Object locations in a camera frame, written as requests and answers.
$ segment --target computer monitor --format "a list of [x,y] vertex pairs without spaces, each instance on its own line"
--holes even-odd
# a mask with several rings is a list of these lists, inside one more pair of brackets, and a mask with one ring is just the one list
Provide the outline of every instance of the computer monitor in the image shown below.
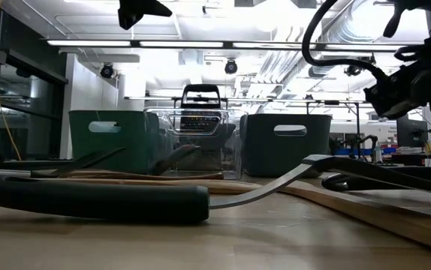
[[425,121],[411,120],[407,115],[397,119],[397,144],[399,147],[425,147],[428,139]]

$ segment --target workbench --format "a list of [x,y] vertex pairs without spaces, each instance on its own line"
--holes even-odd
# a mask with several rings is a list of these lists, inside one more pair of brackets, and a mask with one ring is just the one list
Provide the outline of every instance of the workbench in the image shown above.
[[431,269],[431,249],[281,193],[211,211],[196,226],[0,208],[0,270],[412,268]]

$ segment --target clear plastic bin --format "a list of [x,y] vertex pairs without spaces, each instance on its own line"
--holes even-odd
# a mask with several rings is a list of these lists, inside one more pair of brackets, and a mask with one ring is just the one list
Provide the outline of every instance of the clear plastic bin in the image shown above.
[[149,164],[167,160],[181,146],[197,146],[174,163],[166,176],[223,173],[242,178],[243,134],[247,113],[237,109],[146,109],[148,126],[158,125]]

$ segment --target green storage bin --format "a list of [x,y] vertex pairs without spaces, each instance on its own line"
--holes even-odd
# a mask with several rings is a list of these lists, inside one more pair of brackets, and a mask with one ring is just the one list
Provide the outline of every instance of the green storage bin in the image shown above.
[[[250,176],[279,177],[308,155],[326,155],[331,120],[329,115],[249,115],[243,156],[245,172]],[[275,131],[278,126],[305,129]]]
[[135,111],[69,112],[74,159],[99,150],[126,150],[94,168],[146,174],[158,142],[158,118]]

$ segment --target wooden table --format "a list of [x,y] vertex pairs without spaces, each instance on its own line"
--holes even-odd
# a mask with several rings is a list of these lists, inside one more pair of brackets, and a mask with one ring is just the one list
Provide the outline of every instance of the wooden table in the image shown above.
[[284,194],[187,227],[0,208],[0,270],[412,268],[431,269],[431,250]]

